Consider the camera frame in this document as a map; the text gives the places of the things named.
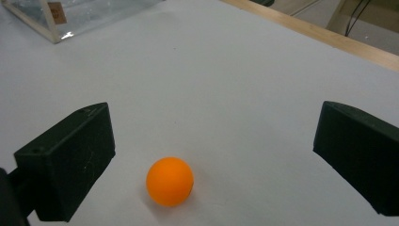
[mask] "white table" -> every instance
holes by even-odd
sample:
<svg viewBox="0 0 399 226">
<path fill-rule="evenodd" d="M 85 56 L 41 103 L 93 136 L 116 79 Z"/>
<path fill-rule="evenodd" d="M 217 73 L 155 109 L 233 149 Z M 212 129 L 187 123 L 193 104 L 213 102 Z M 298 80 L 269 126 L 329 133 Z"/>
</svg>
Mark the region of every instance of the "white table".
<svg viewBox="0 0 399 226">
<path fill-rule="evenodd" d="M 324 100 L 398 126 L 394 71 L 215 0 L 167 0 L 57 45 L 1 8 L 0 31 L 2 168 L 74 110 L 110 105 L 117 155 L 71 226 L 399 223 L 312 151 Z M 168 155 L 195 174 L 176 208 L 145 190 Z"/>
</svg>

